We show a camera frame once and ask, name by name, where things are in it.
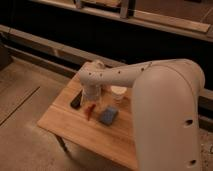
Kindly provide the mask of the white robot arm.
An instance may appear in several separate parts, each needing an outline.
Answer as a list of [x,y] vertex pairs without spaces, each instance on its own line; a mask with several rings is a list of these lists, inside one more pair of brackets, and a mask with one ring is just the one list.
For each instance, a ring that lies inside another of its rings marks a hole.
[[202,171],[198,98],[205,76],[197,63],[172,59],[110,69],[86,65],[79,78],[87,96],[96,85],[132,89],[139,171]]

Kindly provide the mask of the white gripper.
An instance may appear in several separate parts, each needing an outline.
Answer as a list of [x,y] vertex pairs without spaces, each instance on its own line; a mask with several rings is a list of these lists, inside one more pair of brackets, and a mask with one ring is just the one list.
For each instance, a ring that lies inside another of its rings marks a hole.
[[95,101],[96,106],[100,106],[101,87],[99,85],[84,85],[82,95],[81,106],[86,101]]

